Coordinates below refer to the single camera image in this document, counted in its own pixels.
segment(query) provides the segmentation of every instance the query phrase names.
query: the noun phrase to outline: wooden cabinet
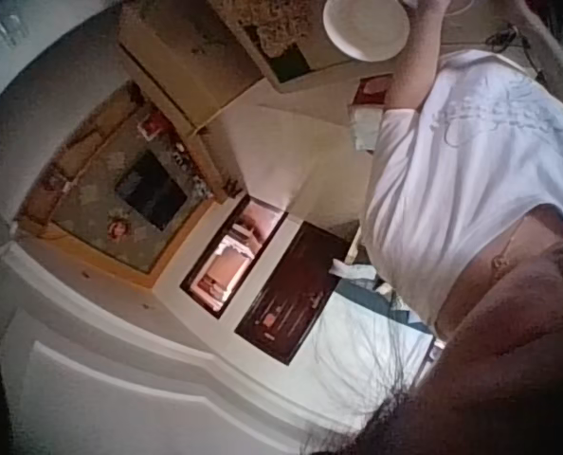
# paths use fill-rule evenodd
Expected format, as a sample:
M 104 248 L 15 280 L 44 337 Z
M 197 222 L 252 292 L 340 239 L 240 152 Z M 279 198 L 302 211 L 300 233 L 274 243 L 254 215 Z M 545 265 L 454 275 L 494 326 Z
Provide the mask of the wooden cabinet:
M 206 0 L 125 5 L 122 61 L 173 123 L 218 202 L 226 195 L 200 130 L 262 75 Z

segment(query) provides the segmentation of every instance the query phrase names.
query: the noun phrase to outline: white wall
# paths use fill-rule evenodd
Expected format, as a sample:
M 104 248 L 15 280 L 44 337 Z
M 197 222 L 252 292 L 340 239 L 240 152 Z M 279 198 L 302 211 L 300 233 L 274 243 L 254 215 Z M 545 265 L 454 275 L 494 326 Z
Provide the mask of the white wall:
M 65 336 L 21 310 L 0 348 L 20 453 L 298 452 L 301 439 L 234 406 L 220 388 L 141 371 Z
M 14 15 L 20 19 L 23 29 L 20 33 L 14 33 L 13 23 L 7 23 L 15 38 L 15 45 L 7 43 L 0 33 L 0 94 L 27 64 L 67 31 L 116 2 L 117 0 L 0 0 L 0 21 Z
M 9 269 L 0 260 L 0 339 L 8 329 L 18 306 L 22 304 L 21 299 L 30 298 L 26 291 L 22 281 L 9 273 Z
M 62 284 L 98 307 L 170 341 L 209 351 L 208 346 L 147 289 L 76 261 L 42 241 L 27 238 L 20 245 Z
M 64 36 L 0 97 L 0 213 L 10 221 L 48 160 L 128 79 L 118 61 L 118 9 Z
M 235 207 L 212 209 L 174 255 L 154 293 L 227 364 L 271 391 L 289 406 L 306 410 L 328 428 L 356 428 L 378 405 L 395 366 L 392 349 L 403 352 L 407 380 L 416 373 L 430 337 L 377 316 L 334 295 L 289 366 L 234 333 L 300 228 L 289 216 L 238 289 L 220 319 L 213 317 L 179 285 L 217 227 Z
M 356 221 L 372 163 L 349 130 L 356 87 L 281 95 L 260 81 L 209 125 L 207 142 L 251 195 L 321 228 Z

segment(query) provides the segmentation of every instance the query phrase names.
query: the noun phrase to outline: hair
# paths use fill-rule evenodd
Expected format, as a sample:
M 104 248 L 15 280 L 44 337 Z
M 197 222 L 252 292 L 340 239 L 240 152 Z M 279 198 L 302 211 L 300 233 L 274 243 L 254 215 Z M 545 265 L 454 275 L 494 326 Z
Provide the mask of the hair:
M 386 455 L 391 453 L 389 429 L 408 400 L 408 392 L 391 393 L 372 414 L 366 425 L 351 436 L 336 436 L 327 442 L 323 451 L 312 455 Z
M 397 296 L 393 292 L 391 305 L 394 305 L 396 298 Z M 393 329 L 394 326 L 390 324 L 390 330 L 393 331 Z M 303 453 L 311 455 L 386 455 L 392 453 L 390 428 L 409 399 L 409 384 L 404 377 L 400 346 L 392 341 L 391 350 L 392 362 L 386 365 L 386 371 L 380 374 L 381 377 L 386 376 L 390 382 L 385 385 L 386 396 L 372 412 L 365 426 L 351 434 L 333 433 L 318 450 L 312 452 L 303 450 Z

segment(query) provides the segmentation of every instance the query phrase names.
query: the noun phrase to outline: white plate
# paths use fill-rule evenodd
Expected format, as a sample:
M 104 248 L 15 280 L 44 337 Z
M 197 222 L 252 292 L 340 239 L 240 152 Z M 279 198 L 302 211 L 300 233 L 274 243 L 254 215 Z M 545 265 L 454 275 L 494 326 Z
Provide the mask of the white plate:
M 408 15 L 397 0 L 328 0 L 323 25 L 342 52 L 363 62 L 382 62 L 406 45 Z

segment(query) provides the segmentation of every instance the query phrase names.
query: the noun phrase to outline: person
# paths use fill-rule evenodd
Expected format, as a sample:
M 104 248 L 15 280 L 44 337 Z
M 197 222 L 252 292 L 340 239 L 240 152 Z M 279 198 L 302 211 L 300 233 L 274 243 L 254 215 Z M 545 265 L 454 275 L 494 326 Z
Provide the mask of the person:
M 563 103 L 508 59 L 439 65 L 449 0 L 423 0 L 386 96 L 362 219 L 373 265 L 442 339 L 517 264 L 563 239 Z M 563 100 L 563 50 L 497 0 Z
M 363 219 L 382 278 L 447 344 L 320 454 L 563 453 L 563 50 L 524 0 L 496 0 L 559 100 L 497 55 L 438 66 L 449 3 L 411 18 Z

